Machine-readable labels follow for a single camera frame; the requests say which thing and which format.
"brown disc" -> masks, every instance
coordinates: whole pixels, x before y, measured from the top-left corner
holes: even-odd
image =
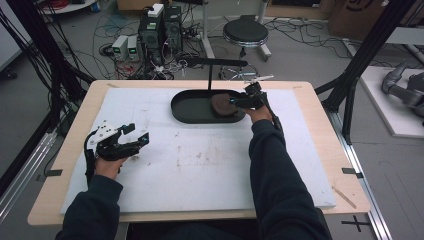
[[[234,104],[230,104],[230,94],[215,94],[211,98],[212,109],[221,117],[231,117],[237,113]]]

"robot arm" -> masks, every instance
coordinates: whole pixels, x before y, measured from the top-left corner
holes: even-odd
[[[87,177],[87,185],[90,183],[91,177],[94,175],[96,157],[92,149],[87,148],[88,140],[91,145],[97,144],[96,152],[106,161],[116,161],[118,159],[127,158],[139,153],[140,149],[149,143],[149,133],[139,137],[137,141],[119,144],[119,137],[135,130],[135,124],[131,123],[120,128],[114,128],[106,121],[103,122],[97,130],[91,132],[84,143],[84,155],[87,163],[85,175]]]
[[[249,86],[244,88],[246,93],[243,93],[241,98],[230,98],[230,103],[234,104],[239,108],[260,108],[265,105],[272,116],[272,122],[274,123],[275,129],[283,133],[283,126],[281,125],[280,119],[271,109],[271,106],[268,102],[268,97],[266,92],[262,92],[261,85],[259,82],[252,82]]]
[[[415,114],[424,117],[424,73],[412,75],[406,89],[396,85],[407,67],[408,64],[403,62],[389,72],[383,79],[381,90],[399,98],[403,104],[412,108]]]

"black tray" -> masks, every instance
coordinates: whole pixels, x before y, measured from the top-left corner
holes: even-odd
[[[235,123],[244,118],[245,112],[238,109],[231,117],[218,116],[212,109],[211,97],[215,94],[229,93],[231,97],[240,97],[233,90],[185,90],[172,98],[171,109],[175,119],[183,123]]]

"person's hand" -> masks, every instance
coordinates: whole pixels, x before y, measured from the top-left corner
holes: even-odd
[[[127,158],[116,161],[106,161],[101,157],[96,159],[96,175],[102,175],[115,180],[118,175],[119,168],[127,160]]]
[[[272,122],[271,113],[265,105],[257,110],[245,108],[243,109],[243,111],[250,116],[252,123],[255,123],[262,119],[267,119]]]

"wooden table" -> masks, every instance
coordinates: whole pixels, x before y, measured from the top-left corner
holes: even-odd
[[[241,81],[215,81],[213,89],[242,89]],[[322,161],[337,206],[323,209],[324,214],[366,213],[370,204],[355,174],[344,174],[342,168],[351,168],[334,130],[312,86],[307,82],[261,82],[264,89],[293,89],[307,127]],[[63,169],[61,176],[48,177],[28,216],[31,225],[62,224],[59,213],[65,199],[75,163],[83,150],[109,88],[187,88],[206,89],[207,81],[96,81],[84,99],[52,169]],[[255,218],[253,210],[162,212],[121,214],[120,222]]]

